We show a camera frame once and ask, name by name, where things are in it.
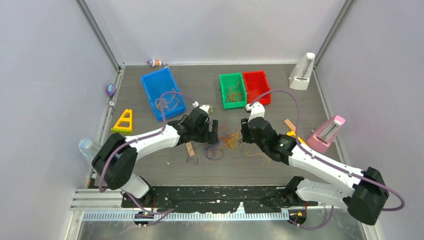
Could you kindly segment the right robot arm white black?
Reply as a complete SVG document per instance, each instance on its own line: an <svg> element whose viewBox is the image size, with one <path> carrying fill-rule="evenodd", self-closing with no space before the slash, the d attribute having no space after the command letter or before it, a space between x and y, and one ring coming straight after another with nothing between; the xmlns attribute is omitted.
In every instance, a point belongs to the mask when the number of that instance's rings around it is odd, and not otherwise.
<svg viewBox="0 0 424 240"><path fill-rule="evenodd" d="M288 203L325 203L346 210L363 224L376 224L389 198L380 171L344 165L303 143L298 144L294 137L278 134L263 117L243 118L240 123L243 142L256 144L275 162L305 170L325 181L319 183L294 176L286 185Z"/></svg>

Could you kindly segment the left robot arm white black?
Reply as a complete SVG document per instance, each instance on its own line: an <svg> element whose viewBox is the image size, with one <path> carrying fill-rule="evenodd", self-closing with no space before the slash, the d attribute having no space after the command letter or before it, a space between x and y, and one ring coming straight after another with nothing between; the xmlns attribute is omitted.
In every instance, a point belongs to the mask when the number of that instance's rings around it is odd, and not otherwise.
<svg viewBox="0 0 424 240"><path fill-rule="evenodd" d="M108 137L89 163L100 174L106 187L120 189L134 197L141 207L153 202L153 189L134 173L136 161L163 149L194 141L203 144L218 142L216 119L210 119L210 106L194 108L180 120L172 120L164 127L135 136L114 133Z"/></svg>

